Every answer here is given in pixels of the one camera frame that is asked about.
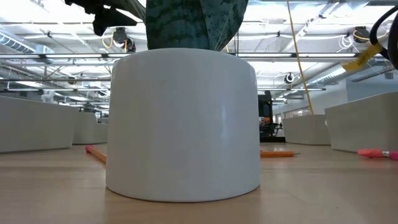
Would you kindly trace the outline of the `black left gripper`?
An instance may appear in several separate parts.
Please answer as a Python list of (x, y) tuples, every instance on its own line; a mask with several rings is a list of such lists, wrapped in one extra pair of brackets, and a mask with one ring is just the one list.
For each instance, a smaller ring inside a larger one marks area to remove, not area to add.
[(118, 12), (114, 8), (106, 9), (98, 1), (92, 0), (64, 0), (65, 4), (71, 6), (76, 4), (82, 7), (87, 14), (94, 14), (92, 22), (95, 35), (102, 36), (109, 27), (136, 26), (137, 21)]

